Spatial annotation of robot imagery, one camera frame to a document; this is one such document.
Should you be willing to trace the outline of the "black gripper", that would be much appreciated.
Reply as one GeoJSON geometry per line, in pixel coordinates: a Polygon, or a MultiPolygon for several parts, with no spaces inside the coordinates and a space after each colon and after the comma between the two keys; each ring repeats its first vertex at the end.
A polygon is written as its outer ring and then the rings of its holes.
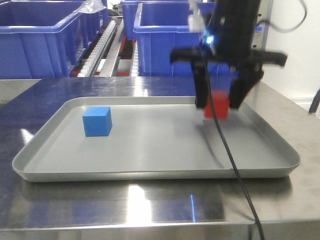
{"type": "Polygon", "coordinates": [[[285,66],[286,54],[252,49],[260,4],[259,0],[217,0],[199,46],[171,50],[170,62],[192,61],[197,109],[206,107],[209,94],[207,63],[200,59],[236,66],[238,75],[229,90],[231,109],[239,109],[261,80],[263,64],[285,66]]]}

